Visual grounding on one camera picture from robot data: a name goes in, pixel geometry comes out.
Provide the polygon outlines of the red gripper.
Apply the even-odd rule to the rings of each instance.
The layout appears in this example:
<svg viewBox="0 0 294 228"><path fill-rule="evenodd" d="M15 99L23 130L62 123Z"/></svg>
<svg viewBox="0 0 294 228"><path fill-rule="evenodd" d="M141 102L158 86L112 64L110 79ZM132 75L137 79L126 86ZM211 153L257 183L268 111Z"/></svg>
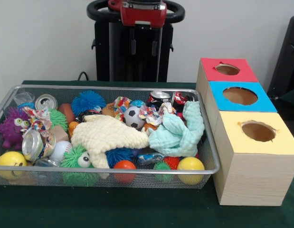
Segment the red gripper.
<svg viewBox="0 0 294 228"><path fill-rule="evenodd" d="M121 6L122 23L125 26L134 27L137 24L149 25L150 27L163 27L167 14L167 6L152 6L151 9L138 9ZM135 29L130 28L130 53L136 54ZM157 46L159 40L159 31L154 30L152 41L152 56L157 56Z"/></svg>

